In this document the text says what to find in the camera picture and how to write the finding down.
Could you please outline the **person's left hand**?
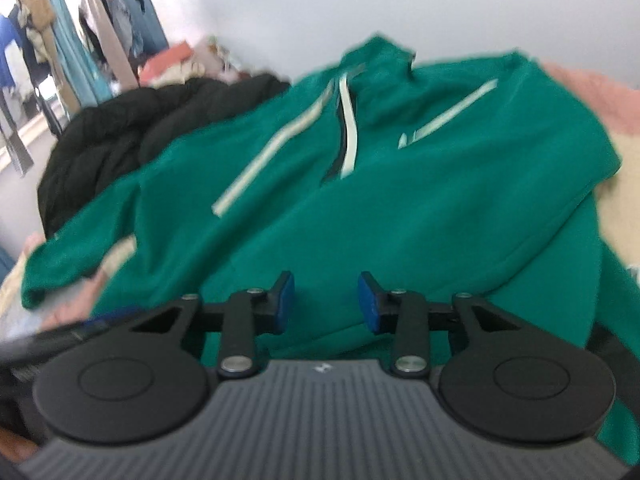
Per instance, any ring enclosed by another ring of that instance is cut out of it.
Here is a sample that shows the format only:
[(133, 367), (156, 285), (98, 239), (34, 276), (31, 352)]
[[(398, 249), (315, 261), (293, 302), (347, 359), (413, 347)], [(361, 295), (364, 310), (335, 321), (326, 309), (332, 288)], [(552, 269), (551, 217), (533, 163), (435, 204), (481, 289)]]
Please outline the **person's left hand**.
[(4, 428), (0, 429), (0, 453), (11, 462), (24, 462), (37, 451), (38, 445), (35, 442)]

